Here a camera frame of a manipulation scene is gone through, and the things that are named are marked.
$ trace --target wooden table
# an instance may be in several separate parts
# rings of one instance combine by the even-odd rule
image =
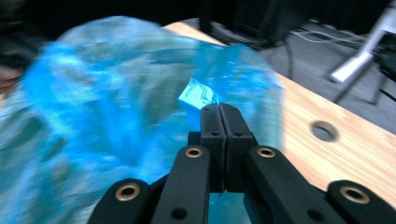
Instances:
[[[221,44],[181,22],[165,28]],[[285,89],[283,152],[300,173],[320,189],[334,180],[355,181],[396,207],[396,136],[285,77],[279,79]],[[316,138],[311,131],[316,121],[332,124],[336,140]]]

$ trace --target metal stand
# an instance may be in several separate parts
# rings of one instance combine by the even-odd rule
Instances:
[[[344,82],[373,59],[373,49],[385,32],[396,34],[396,0],[384,10],[359,52],[332,72],[332,81]]]

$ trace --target white cable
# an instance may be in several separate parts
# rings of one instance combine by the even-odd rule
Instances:
[[[338,37],[328,35],[328,34],[325,34],[322,32],[318,32],[318,31],[290,32],[290,33],[293,35],[299,36],[301,39],[304,39],[304,40],[312,42],[312,43],[317,43],[317,44],[327,44],[327,43],[333,43],[333,42],[337,42],[337,41],[343,41],[343,42],[352,43],[352,44],[361,44],[360,42],[354,42],[354,41],[350,41],[350,40],[354,40],[354,39],[364,40],[365,39],[365,37],[359,36],[359,35],[354,35],[352,37],[347,37],[347,38],[338,38]],[[311,35],[311,34],[325,35],[331,39],[330,40],[313,40],[313,39],[304,37],[304,35]]]

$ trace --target screw hole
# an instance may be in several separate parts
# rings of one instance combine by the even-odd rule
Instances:
[[[348,194],[349,196],[351,196],[355,199],[358,199],[358,200],[361,200],[363,198],[363,196],[360,193],[358,193],[357,191],[352,190],[352,189],[348,189],[346,191],[346,194]]]
[[[128,188],[128,189],[123,189],[121,192],[122,196],[128,197],[130,195],[134,194],[134,189],[133,188]]]
[[[262,149],[262,151],[261,151],[261,153],[262,154],[265,154],[265,155],[271,155],[271,151],[270,150],[265,150],[265,149]]]
[[[198,151],[198,150],[191,150],[191,151],[189,152],[189,154],[192,155],[192,156],[196,156],[196,155],[199,154],[199,151]]]
[[[314,219],[315,221],[323,221],[323,220],[324,220],[323,215],[322,215],[319,211],[317,211],[317,210],[315,210],[315,209],[309,209],[306,213],[307,213],[312,219]]]
[[[172,211],[172,218],[177,219],[177,220],[182,220],[186,218],[187,216],[187,211],[184,208],[175,208]]]

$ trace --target transparent plastic bag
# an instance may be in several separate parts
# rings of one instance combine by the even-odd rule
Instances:
[[[167,174],[204,105],[237,106],[260,144],[281,148],[280,96],[268,63],[244,46],[125,17],[74,28],[0,110],[0,222],[85,223],[113,183]],[[236,198],[212,197],[213,223],[243,209]]]

